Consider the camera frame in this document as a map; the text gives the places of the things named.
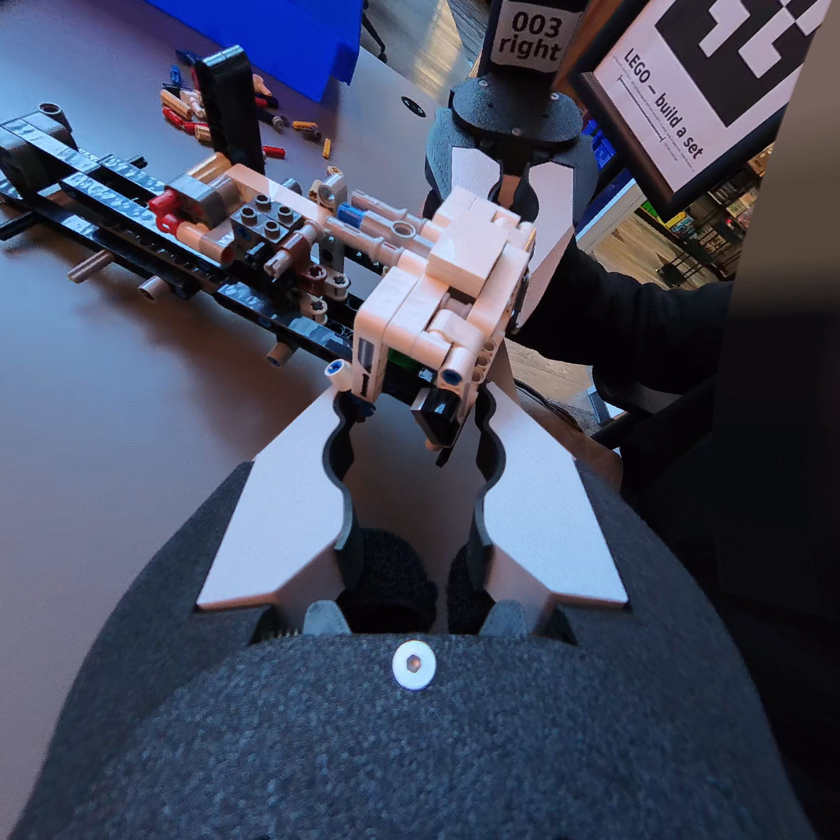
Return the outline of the lego truck chassis model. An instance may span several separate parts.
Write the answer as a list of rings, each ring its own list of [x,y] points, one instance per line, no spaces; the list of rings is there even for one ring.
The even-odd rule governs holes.
[[[96,157],[51,102],[2,122],[2,196],[99,252],[82,282],[118,262],[155,300],[204,292],[272,333],[275,366],[298,348],[328,362],[358,420],[385,393],[411,404],[442,465],[522,307],[536,232],[456,186],[432,219],[363,192],[343,174],[304,193],[266,175],[254,78],[241,47],[193,70],[213,154],[162,182],[140,163]]]

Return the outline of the blue plastic bin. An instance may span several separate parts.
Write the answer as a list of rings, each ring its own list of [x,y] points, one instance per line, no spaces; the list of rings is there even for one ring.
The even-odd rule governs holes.
[[[350,84],[360,53],[362,1],[152,1],[254,67],[319,102],[331,79]]]

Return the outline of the storage shelves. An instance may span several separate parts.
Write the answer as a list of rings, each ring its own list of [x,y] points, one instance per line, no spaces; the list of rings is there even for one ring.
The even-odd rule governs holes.
[[[678,249],[677,256],[657,271],[667,287],[680,287],[702,270],[721,281],[734,280],[772,149],[769,144],[669,220],[662,219],[649,201],[636,210]]]

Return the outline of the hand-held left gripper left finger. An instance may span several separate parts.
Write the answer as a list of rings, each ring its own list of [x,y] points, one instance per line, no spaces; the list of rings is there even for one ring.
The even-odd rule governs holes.
[[[360,531],[343,484],[355,409],[330,387],[255,457],[198,609],[306,611],[357,584]]]

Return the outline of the person's right forearm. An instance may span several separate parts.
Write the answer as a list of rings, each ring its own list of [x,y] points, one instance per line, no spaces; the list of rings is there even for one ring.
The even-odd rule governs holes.
[[[718,371],[734,283],[665,290],[607,271],[571,240],[539,305],[513,335],[550,360],[685,394]]]

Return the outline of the pile of small lego pieces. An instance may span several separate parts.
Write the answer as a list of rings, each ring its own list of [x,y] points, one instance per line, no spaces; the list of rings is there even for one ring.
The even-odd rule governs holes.
[[[245,165],[265,171],[265,158],[283,160],[278,146],[265,145],[260,124],[275,131],[291,128],[331,156],[331,139],[322,137],[315,122],[289,121],[280,115],[278,100],[262,77],[252,72],[244,50],[236,45],[210,56],[187,51],[178,53],[179,62],[189,67],[192,87],[181,83],[180,71],[172,70],[171,82],[161,90],[161,110],[167,122],[212,147],[226,165]]]

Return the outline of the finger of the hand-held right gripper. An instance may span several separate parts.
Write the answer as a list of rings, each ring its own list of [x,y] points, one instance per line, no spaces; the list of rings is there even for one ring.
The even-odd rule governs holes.
[[[503,167],[477,148],[454,147],[451,150],[451,186],[463,187],[468,192],[500,203]]]
[[[528,183],[538,199],[539,211],[533,223],[536,241],[517,329],[539,305],[574,231],[574,169],[555,162],[542,163],[531,167]]]

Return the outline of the black framed marker sign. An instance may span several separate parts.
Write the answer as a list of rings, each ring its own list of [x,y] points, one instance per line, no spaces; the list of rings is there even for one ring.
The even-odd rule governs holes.
[[[623,2],[572,84],[670,216],[773,142],[829,1]]]

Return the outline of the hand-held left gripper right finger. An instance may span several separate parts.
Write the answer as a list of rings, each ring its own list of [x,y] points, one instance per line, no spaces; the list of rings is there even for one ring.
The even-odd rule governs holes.
[[[481,388],[468,572],[478,590],[526,610],[622,608],[627,593],[572,455],[499,388]]]

